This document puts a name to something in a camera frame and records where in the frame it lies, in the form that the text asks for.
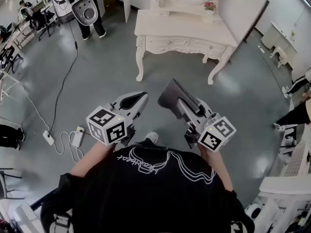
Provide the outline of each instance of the gray floor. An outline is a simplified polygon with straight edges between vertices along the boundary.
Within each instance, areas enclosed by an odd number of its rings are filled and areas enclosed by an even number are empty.
[[[281,87],[290,85],[289,71],[284,67],[277,69],[277,58],[270,59],[269,51],[262,58],[257,41],[249,37],[248,44],[242,43],[234,53],[231,64],[215,76],[212,86],[207,84],[207,77],[215,66],[214,62],[209,60],[203,64],[201,54],[174,51],[160,55],[147,52],[145,76],[138,83],[134,35],[136,15],[132,11],[125,24],[122,7],[107,12],[103,19],[107,37],[99,39],[93,30],[88,41],[82,40],[77,23],[71,23],[79,46],[79,57],[65,82],[57,106],[52,136],[58,150],[62,150],[60,133],[74,131],[77,126],[87,127],[86,117],[98,105],[105,105],[128,92],[146,91],[150,96],[149,103],[136,121],[137,133],[133,141],[139,141],[146,133],[155,130],[160,136],[159,144],[190,151],[183,137],[186,125],[157,104],[165,85],[171,78],[176,78],[236,127],[237,133],[221,153],[239,199],[243,205],[252,202],[279,149],[280,135],[271,128],[271,124],[288,112],[289,102],[284,99],[278,83]],[[253,36],[260,39],[256,32]],[[50,38],[45,36],[40,42],[34,38],[22,50],[24,62],[15,74],[24,83],[49,126],[62,80],[75,58],[73,42],[68,25],[56,28]],[[8,85],[13,84],[11,80],[5,81]],[[42,134],[47,128],[21,86],[14,86],[10,95],[4,99],[0,116],[21,122],[27,138],[19,152],[1,148],[0,167],[16,167],[22,171],[22,190],[28,191],[23,193],[26,194],[26,202],[32,203],[56,188],[59,176],[69,172],[74,162],[65,135],[63,155],[58,155],[45,141]],[[81,149],[87,153],[94,143],[95,139],[85,135]],[[20,194],[14,192],[13,195],[17,197]]]

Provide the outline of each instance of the chair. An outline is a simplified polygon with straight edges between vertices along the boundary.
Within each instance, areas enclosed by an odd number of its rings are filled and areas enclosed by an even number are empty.
[[[14,168],[0,168],[0,170],[14,170]],[[7,199],[7,200],[23,200],[24,198],[8,198],[7,197],[7,193],[8,192],[13,192],[15,190],[14,189],[13,190],[7,190],[6,189],[5,176],[21,179],[21,177],[19,177],[19,176],[9,175],[9,174],[4,173],[4,171],[0,171],[0,182],[1,182],[0,200],[2,200],[2,199]]]
[[[29,19],[30,21],[30,28],[33,30],[33,31],[39,31],[42,29],[42,32],[39,36],[39,41],[41,40],[41,37],[42,35],[47,31],[48,32],[48,35],[49,37],[51,36],[50,34],[50,28],[53,27],[53,26],[56,26],[58,25],[60,27],[60,23],[58,22],[51,22],[51,23],[48,23],[48,18],[47,18],[47,13],[46,13],[46,9],[43,11],[43,16],[44,18],[42,19],[42,14],[40,12],[35,12],[33,14],[33,16],[30,16],[29,13],[27,12],[26,9],[23,9],[21,10],[21,13]]]
[[[273,58],[273,56],[276,53],[279,53],[281,60],[278,62],[277,64],[277,68],[279,68],[281,65],[285,65],[288,61],[287,61],[287,55],[286,53],[283,51],[283,49],[281,47],[277,47],[276,49],[274,49],[273,53],[271,54],[270,58]]]
[[[9,72],[10,68],[12,69],[12,72],[15,73],[13,70],[13,65],[14,62],[17,60],[23,60],[23,58],[20,56],[20,54],[17,54],[15,57],[13,57],[15,48],[13,46],[5,49],[1,54],[0,54],[0,61],[5,61],[4,64],[2,65],[2,68],[6,68],[8,65],[9,68],[7,69],[7,72]]]

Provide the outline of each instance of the black pants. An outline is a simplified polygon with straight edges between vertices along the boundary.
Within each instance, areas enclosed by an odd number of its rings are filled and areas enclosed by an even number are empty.
[[[310,118],[306,108],[306,102],[301,103],[292,111],[287,113],[284,117],[276,122],[277,124],[290,125],[290,124],[304,124],[310,123]]]
[[[139,142],[138,144],[141,145],[142,147],[155,147],[156,146],[149,138],[146,138],[145,140],[143,140],[142,142]]]
[[[0,146],[17,148],[17,140],[23,139],[23,133],[10,126],[0,125]]]
[[[94,28],[95,28],[97,34],[99,36],[102,36],[102,35],[105,34],[105,29],[104,29],[104,27],[102,25],[101,13],[99,12],[99,7],[98,7],[97,0],[93,0],[93,1],[94,1],[95,5],[96,5],[97,11],[98,11],[98,18],[93,23],[93,25],[94,25]],[[91,33],[91,30],[89,29],[89,26],[82,25],[79,21],[78,21],[78,24],[79,24],[79,27],[80,27],[83,39],[86,39],[89,36],[89,34]]]
[[[292,87],[288,90],[287,94],[295,93],[307,83],[309,83],[309,81],[307,80],[306,76],[300,77],[293,83]]]

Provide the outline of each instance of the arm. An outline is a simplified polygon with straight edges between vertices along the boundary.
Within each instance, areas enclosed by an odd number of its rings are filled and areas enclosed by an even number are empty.
[[[231,181],[231,178],[229,176],[229,173],[227,171],[227,168],[225,167],[223,158],[220,154],[220,152],[213,153],[212,151],[209,151],[201,144],[198,144],[198,148],[201,152],[201,157],[210,165],[211,168],[214,169],[214,171],[218,174],[220,179],[222,180],[224,187],[227,191],[232,192],[233,191],[233,184]]]
[[[105,146],[97,142],[91,150],[84,156],[71,170],[70,174],[77,177],[84,177],[86,173],[100,161],[108,156],[113,151],[116,144]]]

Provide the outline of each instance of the black cable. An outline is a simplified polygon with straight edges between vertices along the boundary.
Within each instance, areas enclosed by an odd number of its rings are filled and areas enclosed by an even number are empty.
[[[60,93],[62,92],[62,90],[63,90],[63,88],[64,88],[64,83],[65,83],[66,77],[67,77],[68,74],[70,73],[70,71],[71,71],[71,69],[72,69],[72,67],[73,67],[73,64],[74,64],[74,62],[76,61],[76,59],[78,58],[78,54],[79,54],[79,52],[78,52],[78,43],[77,43],[76,39],[74,38],[74,35],[73,35],[73,32],[72,32],[72,28],[71,28],[71,24],[70,24],[70,21],[69,21],[69,20],[68,20],[68,23],[69,23],[69,26],[70,26],[70,30],[71,30],[72,37],[73,37],[73,39],[74,39],[74,46],[75,46],[75,48],[76,48],[76,50],[77,50],[77,56],[76,56],[75,59],[73,60],[71,66],[70,66],[69,71],[67,72],[66,76],[64,77],[63,84],[62,84],[62,88],[60,89],[60,91],[59,91],[59,93],[58,93],[58,95],[57,95],[56,103],[55,103],[55,110],[54,110],[54,119],[53,119],[53,124],[52,124],[52,127],[51,127],[51,129],[50,129],[49,135],[51,134],[52,129],[53,129],[53,126],[54,126],[54,123],[55,123],[56,108],[57,108],[57,102],[58,102],[59,95],[60,95]]]
[[[71,69],[72,69],[72,66],[73,66],[74,62],[75,62],[75,61],[76,61],[76,59],[78,58],[78,48],[76,47],[76,49],[77,49],[77,56],[75,57],[74,61],[72,62],[71,67],[70,67],[69,71],[67,72],[67,74],[66,74],[66,76],[65,76],[64,80],[63,80],[62,88],[60,89],[60,91],[59,91],[59,93],[58,93],[58,95],[57,95],[57,98],[56,98],[55,110],[54,110],[54,119],[53,119],[53,124],[52,124],[52,127],[51,127],[51,129],[50,129],[49,134],[51,134],[52,129],[53,129],[53,126],[54,126],[54,123],[55,123],[55,118],[56,118],[56,108],[57,108],[57,102],[58,102],[59,95],[60,95],[60,93],[62,92],[62,90],[63,90],[63,88],[64,88],[64,83],[65,83],[66,77],[67,77],[67,76],[68,76],[68,74],[70,73],[70,71],[71,71]]]

